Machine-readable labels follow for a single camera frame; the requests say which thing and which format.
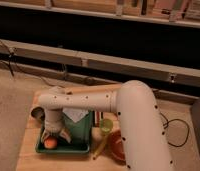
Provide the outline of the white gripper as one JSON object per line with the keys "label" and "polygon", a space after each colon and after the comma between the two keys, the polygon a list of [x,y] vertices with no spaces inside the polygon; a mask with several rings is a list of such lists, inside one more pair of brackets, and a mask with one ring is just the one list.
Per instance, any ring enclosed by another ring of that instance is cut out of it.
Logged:
{"label": "white gripper", "polygon": [[[64,127],[63,113],[60,110],[46,110],[45,111],[45,129],[41,135],[41,143],[50,136],[50,133],[59,133]],[[59,136],[65,139],[68,143],[71,142],[70,133],[62,130]]]}

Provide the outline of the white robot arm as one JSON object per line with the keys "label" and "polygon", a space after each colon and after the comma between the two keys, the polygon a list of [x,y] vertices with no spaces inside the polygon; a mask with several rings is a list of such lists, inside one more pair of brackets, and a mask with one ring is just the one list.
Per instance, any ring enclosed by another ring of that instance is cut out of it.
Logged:
{"label": "white robot arm", "polygon": [[160,111],[152,89],[138,80],[118,88],[91,88],[73,93],[46,91],[38,97],[45,112],[45,133],[70,140],[65,108],[115,113],[119,118],[128,171],[174,171]]}

